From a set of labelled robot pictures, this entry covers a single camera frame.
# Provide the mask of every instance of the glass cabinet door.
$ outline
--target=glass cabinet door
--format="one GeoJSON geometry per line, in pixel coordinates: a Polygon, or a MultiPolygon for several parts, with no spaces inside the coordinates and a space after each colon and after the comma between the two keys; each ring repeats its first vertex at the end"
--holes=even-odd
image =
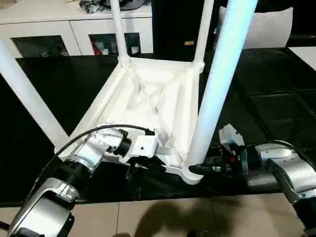
{"type": "Polygon", "coordinates": [[[81,55],[69,21],[2,24],[0,39],[15,58],[81,55]]]}
{"type": "MultiPolygon", "coordinates": [[[[122,19],[129,55],[153,52],[152,19],[122,19]]],[[[71,21],[82,55],[118,54],[113,19],[71,21]]]]}
{"type": "Polygon", "coordinates": [[[23,58],[69,56],[61,36],[11,38],[23,58]]]}
{"type": "MultiPolygon", "coordinates": [[[[118,55],[115,34],[89,35],[94,55],[118,55]]],[[[139,33],[125,33],[127,53],[136,55],[141,52],[139,33]]]]}

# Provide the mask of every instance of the shelf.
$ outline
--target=shelf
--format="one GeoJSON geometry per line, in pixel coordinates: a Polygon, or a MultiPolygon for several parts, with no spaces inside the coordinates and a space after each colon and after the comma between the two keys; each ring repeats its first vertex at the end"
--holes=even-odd
{"type": "MultiPolygon", "coordinates": [[[[142,7],[123,11],[122,18],[152,17],[150,3],[142,7]]],[[[38,21],[112,19],[110,11],[87,14],[79,6],[79,1],[67,3],[66,0],[21,0],[11,7],[0,10],[0,24],[38,21]]]]}

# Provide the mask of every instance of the black table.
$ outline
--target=black table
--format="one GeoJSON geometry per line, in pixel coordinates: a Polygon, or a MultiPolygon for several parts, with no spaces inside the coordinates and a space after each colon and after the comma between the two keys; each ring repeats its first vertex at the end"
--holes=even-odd
{"type": "MultiPolygon", "coordinates": [[[[200,100],[212,53],[200,77],[200,100]]],[[[18,59],[56,118],[70,134],[114,69],[111,56],[18,59]]],[[[316,72],[289,49],[242,52],[217,128],[231,123],[246,143],[286,140],[311,159],[316,155],[316,72]]],[[[0,79],[0,206],[19,206],[39,172],[53,155],[53,145],[0,79]]],[[[218,143],[217,133],[212,145],[218,143]]],[[[56,160],[54,167],[60,164],[56,160]]],[[[243,179],[205,178],[195,186],[178,176],[137,169],[130,181],[127,167],[103,163],[81,202],[209,197],[252,193],[243,179]]]]}

